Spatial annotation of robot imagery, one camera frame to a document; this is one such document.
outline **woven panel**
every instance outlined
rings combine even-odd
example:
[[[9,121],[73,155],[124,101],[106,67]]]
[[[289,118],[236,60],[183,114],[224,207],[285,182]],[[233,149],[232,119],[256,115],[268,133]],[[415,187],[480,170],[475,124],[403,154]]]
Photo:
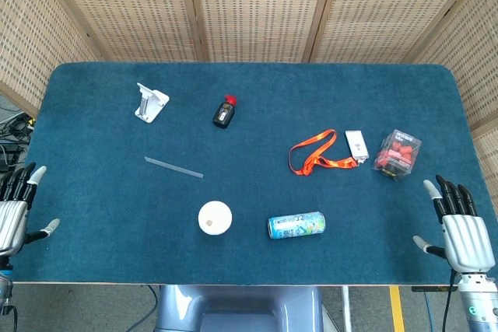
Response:
[[[112,60],[195,60],[184,0],[72,1]]]
[[[201,0],[213,61],[301,61],[317,0]]]
[[[399,62],[447,0],[334,0],[316,61]]]
[[[465,0],[417,59],[447,66],[472,126],[498,111],[498,0]]]
[[[40,108],[57,65],[96,60],[57,0],[0,0],[0,25],[0,83],[25,106]]]
[[[474,144],[495,212],[498,214],[498,128],[474,139]]]

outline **black cable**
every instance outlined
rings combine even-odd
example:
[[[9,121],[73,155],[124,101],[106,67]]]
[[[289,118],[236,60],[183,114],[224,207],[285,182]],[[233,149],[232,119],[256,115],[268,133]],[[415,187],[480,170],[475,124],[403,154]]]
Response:
[[[7,109],[4,107],[0,107],[1,110],[5,110],[6,112],[20,112],[21,109]]]
[[[12,310],[14,310],[14,329],[12,332],[17,331],[17,308],[15,306],[12,307]]]
[[[446,319],[448,317],[448,310],[450,309],[451,293],[453,292],[453,284],[454,284],[454,279],[456,276],[457,276],[457,272],[454,269],[451,269],[450,289],[448,290],[448,298],[446,299],[446,306],[444,307],[442,332],[446,332]]]
[[[31,129],[29,128],[30,116],[20,114],[0,124],[0,140],[16,139],[18,142],[29,144]]]
[[[25,150],[24,148],[21,148],[21,147],[19,147],[19,146],[17,146],[17,149],[18,149],[18,150],[16,150],[16,152],[18,152],[19,154],[20,154],[21,152],[27,152],[27,150]],[[21,162],[19,162],[19,160],[18,160],[18,162],[17,162],[17,163],[9,163],[9,161],[7,160],[7,152],[6,152],[6,150],[5,150],[5,147],[4,147],[2,144],[0,144],[0,150],[1,150],[1,151],[2,151],[2,153],[3,153],[3,158],[4,158],[4,160],[5,160],[5,164],[7,165],[7,167],[14,167],[14,166],[16,166],[16,165],[21,165],[22,163],[24,163],[24,160],[26,159],[26,157],[24,157],[24,160],[23,160],[23,161],[21,161]]]
[[[154,291],[153,287],[151,287],[150,285],[147,285],[147,287],[153,293],[153,296],[154,296],[154,307],[143,318],[141,318],[137,323],[135,323],[131,327],[129,327],[126,330],[126,332],[130,332],[131,330],[134,330],[139,324],[142,324],[149,316],[153,315],[154,311],[156,311],[156,307],[157,307],[157,294],[156,294],[156,291]]]

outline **cable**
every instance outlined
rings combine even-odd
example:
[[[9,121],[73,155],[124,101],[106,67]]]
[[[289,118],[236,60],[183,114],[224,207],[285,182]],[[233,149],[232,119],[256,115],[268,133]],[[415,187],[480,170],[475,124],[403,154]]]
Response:
[[[4,107],[0,107],[0,110],[5,110],[6,112],[20,112],[21,109],[7,109]]]
[[[156,294],[156,291],[154,291],[153,287],[151,287],[150,285],[147,285],[147,287],[153,293],[153,296],[154,296],[154,307],[143,318],[141,318],[137,323],[135,323],[131,327],[129,327],[126,330],[126,332],[130,332],[131,330],[134,330],[139,324],[142,324],[149,316],[153,315],[154,311],[156,311],[156,307],[157,307],[157,294]]]
[[[450,289],[448,290],[448,298],[446,299],[446,306],[444,307],[443,330],[442,330],[442,332],[446,332],[446,319],[448,317],[448,310],[450,309],[451,292],[453,291],[453,284],[454,284],[454,279],[455,279],[456,276],[457,276],[457,272],[454,269],[451,269]]]
[[[0,140],[29,144],[31,141],[30,116],[25,113],[16,114],[0,122]]]
[[[23,114],[23,112],[18,112],[16,114],[12,115],[11,117],[7,118],[6,120],[3,120],[2,122],[0,122],[0,124],[4,124],[5,122],[9,122],[11,119],[16,118],[17,116],[20,116],[21,114]]]
[[[433,312],[430,309],[430,304],[429,304],[429,297],[427,297],[427,293],[424,292],[423,296],[426,298],[426,307],[427,307],[427,315],[429,317],[429,327],[430,327],[430,332],[434,332],[434,319],[433,319]]]
[[[7,160],[7,153],[5,152],[5,147],[3,145],[0,144],[0,148],[2,149],[2,152],[3,152],[3,158],[5,159],[5,164],[8,166],[8,167],[14,167],[15,165],[20,165],[21,163],[24,163],[24,160],[20,163],[13,163],[12,165],[9,163],[9,161]]]
[[[13,306],[12,310],[14,310],[14,329],[12,332],[17,332],[17,308]]]

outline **red cap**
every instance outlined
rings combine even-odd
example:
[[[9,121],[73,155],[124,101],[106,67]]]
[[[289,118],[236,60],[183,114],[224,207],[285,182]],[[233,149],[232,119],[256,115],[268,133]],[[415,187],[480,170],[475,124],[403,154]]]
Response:
[[[234,107],[237,105],[237,98],[234,95],[225,95],[225,100]]]

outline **blue table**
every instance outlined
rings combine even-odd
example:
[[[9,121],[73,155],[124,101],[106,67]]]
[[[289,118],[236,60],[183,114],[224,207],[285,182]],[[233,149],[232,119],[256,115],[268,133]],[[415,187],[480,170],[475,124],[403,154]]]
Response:
[[[151,124],[134,115],[136,82],[170,96]],[[238,104],[223,130],[211,121],[227,93]],[[349,156],[346,130],[363,132],[370,159],[355,169],[291,173],[290,147],[328,128],[339,133],[329,159]],[[398,182],[372,170],[395,128],[423,141],[412,174]],[[296,165],[313,149],[296,151]],[[205,176],[160,168],[144,156]],[[454,78],[438,65],[61,65],[29,161],[48,168],[30,229],[53,217],[61,225],[14,258],[18,281],[446,283],[448,265],[412,241],[420,234],[442,244],[422,184],[436,173],[472,191],[498,243]],[[233,213],[221,236],[198,227],[198,211],[211,200]],[[269,217],[306,211],[324,213],[323,234],[268,238]]]

